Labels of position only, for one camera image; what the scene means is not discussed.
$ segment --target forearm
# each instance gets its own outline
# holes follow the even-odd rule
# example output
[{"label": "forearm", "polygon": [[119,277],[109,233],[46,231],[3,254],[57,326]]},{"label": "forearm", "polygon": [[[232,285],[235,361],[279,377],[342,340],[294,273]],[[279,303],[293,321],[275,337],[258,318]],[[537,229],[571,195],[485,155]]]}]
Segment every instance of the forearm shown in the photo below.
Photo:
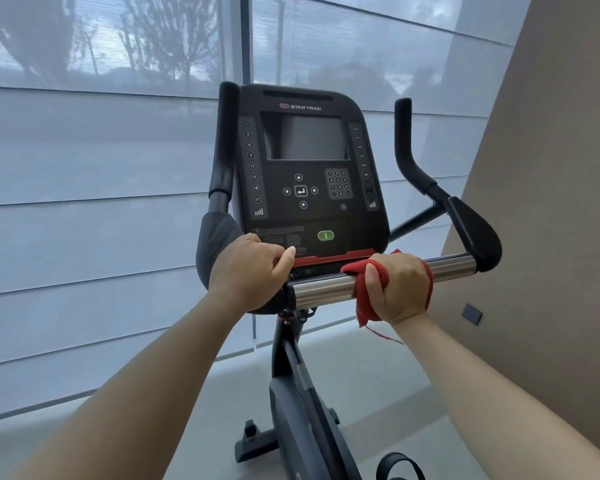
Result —
[{"label": "forearm", "polygon": [[490,479],[600,479],[599,450],[426,315],[394,328]]},{"label": "forearm", "polygon": [[161,479],[241,315],[207,295],[106,382],[14,478]]}]

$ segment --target beige wall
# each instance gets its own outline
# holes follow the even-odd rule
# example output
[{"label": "beige wall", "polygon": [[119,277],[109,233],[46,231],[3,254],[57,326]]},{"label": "beige wall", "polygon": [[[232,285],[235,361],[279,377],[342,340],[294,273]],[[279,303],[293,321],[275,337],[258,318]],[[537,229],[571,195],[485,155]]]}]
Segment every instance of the beige wall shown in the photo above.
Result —
[{"label": "beige wall", "polygon": [[463,199],[504,256],[432,313],[600,448],[600,0],[532,1]]}]

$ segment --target white floor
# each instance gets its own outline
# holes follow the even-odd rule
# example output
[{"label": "white floor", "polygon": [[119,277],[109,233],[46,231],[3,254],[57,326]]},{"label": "white floor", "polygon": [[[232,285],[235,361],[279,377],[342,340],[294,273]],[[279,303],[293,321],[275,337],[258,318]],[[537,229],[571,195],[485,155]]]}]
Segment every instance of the white floor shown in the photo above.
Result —
[{"label": "white floor", "polygon": [[[391,333],[384,324],[372,326]],[[364,479],[375,478],[378,460],[390,451],[416,460],[427,480],[487,478],[407,347],[359,330],[354,321],[304,335],[300,346],[320,395],[340,416]],[[240,465],[233,458],[233,445],[245,420],[255,420],[263,430],[271,427],[270,358],[269,346],[214,364],[167,480],[285,478],[277,451]],[[39,447],[80,403],[1,420],[0,479]],[[392,474],[415,478],[407,466],[397,466]]]}]

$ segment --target stationary bike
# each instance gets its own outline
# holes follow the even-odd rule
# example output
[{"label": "stationary bike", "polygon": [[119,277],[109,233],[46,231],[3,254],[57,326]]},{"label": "stationary bike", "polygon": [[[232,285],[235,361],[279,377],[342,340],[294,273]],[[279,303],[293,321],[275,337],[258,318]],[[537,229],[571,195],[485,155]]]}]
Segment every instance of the stationary bike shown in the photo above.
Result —
[{"label": "stationary bike", "polygon": [[[448,214],[465,253],[426,260],[440,282],[492,270],[500,240],[458,197],[449,196],[411,154],[411,100],[395,103],[395,159],[403,176],[432,206],[390,230],[363,113],[329,91],[223,82],[216,149],[196,265],[208,287],[217,256],[245,232],[296,247],[286,284],[254,314],[277,315],[269,386],[273,428],[247,421],[235,444],[246,461],[280,450],[290,480],[361,480],[338,428],[338,415],[320,399],[298,348],[304,323],[318,306],[352,299],[355,277],[341,266],[382,253],[390,241]],[[233,216],[229,214],[233,204]],[[386,455],[377,480],[409,461]]]}]

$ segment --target warning label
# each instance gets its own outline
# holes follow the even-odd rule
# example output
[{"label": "warning label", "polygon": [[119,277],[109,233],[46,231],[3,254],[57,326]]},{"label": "warning label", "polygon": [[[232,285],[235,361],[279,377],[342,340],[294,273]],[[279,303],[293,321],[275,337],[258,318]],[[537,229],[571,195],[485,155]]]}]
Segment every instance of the warning label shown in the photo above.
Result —
[{"label": "warning label", "polygon": [[252,232],[257,234],[263,242],[279,244],[284,248],[295,246],[296,256],[303,256],[306,254],[302,239],[304,226],[279,227],[275,229],[256,228],[252,229]]}]

